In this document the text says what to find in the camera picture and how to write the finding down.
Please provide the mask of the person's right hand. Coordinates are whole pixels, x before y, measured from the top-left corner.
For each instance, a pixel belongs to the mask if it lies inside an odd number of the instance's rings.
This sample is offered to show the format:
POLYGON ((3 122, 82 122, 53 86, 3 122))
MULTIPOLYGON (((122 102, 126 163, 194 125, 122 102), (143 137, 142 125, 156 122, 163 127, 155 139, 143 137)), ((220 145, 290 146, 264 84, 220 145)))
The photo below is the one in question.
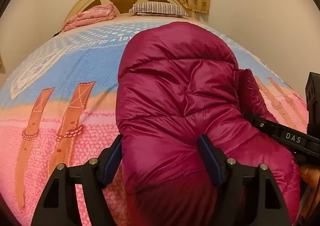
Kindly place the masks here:
POLYGON ((300 176, 312 189, 316 189, 319 180, 319 168, 314 166, 301 166, 300 176))

